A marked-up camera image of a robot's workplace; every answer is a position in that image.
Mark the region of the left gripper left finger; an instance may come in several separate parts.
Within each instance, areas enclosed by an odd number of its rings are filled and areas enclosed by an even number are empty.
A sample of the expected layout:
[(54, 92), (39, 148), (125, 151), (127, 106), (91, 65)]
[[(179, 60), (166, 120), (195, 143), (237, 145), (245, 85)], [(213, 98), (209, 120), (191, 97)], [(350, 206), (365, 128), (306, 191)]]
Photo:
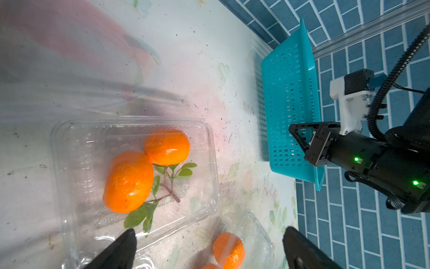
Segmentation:
[(94, 258), (85, 269), (132, 269), (137, 250), (134, 229), (127, 229)]

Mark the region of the teal plastic basket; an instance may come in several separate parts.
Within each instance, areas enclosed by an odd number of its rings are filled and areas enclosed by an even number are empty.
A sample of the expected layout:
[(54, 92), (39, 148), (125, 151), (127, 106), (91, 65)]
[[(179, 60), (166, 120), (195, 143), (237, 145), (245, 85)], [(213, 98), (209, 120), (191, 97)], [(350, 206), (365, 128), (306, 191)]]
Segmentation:
[(313, 183), (324, 183), (325, 169), (305, 160), (289, 132), (292, 124), (321, 122), (317, 71), (304, 21), (262, 61), (263, 96), (271, 170)]

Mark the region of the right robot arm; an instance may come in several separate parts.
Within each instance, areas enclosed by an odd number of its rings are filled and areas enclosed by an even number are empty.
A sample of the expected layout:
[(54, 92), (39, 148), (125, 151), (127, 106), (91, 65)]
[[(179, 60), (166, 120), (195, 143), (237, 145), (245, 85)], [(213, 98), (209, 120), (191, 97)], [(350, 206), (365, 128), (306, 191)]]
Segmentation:
[(402, 214), (430, 211), (430, 97), (425, 95), (402, 126), (385, 141), (339, 134), (340, 124), (292, 124), (289, 132), (315, 167), (345, 169), (349, 182), (365, 184), (387, 197), (386, 207)]

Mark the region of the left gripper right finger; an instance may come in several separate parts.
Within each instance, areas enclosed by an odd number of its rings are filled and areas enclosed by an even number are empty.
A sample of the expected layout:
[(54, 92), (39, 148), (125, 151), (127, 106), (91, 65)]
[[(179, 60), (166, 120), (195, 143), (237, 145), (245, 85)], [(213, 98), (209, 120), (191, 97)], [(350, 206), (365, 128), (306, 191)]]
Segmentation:
[(285, 230), (283, 247), (290, 269), (341, 269), (293, 226)]

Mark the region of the clear container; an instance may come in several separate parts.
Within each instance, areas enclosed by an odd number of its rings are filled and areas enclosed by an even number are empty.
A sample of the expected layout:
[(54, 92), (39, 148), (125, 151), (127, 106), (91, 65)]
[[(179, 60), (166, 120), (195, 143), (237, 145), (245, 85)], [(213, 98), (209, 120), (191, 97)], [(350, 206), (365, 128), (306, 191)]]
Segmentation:
[(126, 230), (143, 250), (216, 211), (212, 127), (201, 119), (87, 117), (51, 132), (65, 269), (82, 269)]
[(187, 269), (270, 269), (274, 245), (252, 210), (216, 217)]

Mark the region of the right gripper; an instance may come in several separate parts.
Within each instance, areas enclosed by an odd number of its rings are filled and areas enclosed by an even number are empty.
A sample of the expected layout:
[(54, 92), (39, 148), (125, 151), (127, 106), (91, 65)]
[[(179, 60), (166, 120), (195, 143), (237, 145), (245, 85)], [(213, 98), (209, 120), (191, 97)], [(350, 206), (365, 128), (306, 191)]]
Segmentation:
[(430, 211), (430, 155), (351, 132), (339, 134), (334, 122), (290, 124), (289, 132), (310, 162), (335, 164), (352, 183), (386, 196), (386, 207), (403, 214)]

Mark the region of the orange pair with leaves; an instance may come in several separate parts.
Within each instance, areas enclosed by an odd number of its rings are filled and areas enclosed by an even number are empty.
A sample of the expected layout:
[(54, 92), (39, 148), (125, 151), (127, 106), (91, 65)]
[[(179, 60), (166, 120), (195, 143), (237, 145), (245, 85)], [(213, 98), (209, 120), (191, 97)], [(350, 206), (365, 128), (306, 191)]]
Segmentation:
[(128, 151), (116, 156), (105, 181), (103, 203), (114, 213), (126, 214), (126, 229), (142, 225), (152, 228), (160, 202), (173, 198), (174, 181), (190, 178), (195, 163), (187, 162), (191, 144), (187, 134), (178, 129), (156, 130), (149, 134), (141, 152)]

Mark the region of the front right orange pair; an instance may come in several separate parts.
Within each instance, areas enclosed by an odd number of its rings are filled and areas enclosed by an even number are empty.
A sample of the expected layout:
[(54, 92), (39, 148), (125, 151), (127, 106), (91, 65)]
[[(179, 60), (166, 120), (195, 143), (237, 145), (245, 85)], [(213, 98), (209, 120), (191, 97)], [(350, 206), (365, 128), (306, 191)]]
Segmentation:
[(203, 269), (239, 269), (245, 260), (243, 241), (233, 233), (220, 234), (212, 246), (216, 264), (208, 263)]

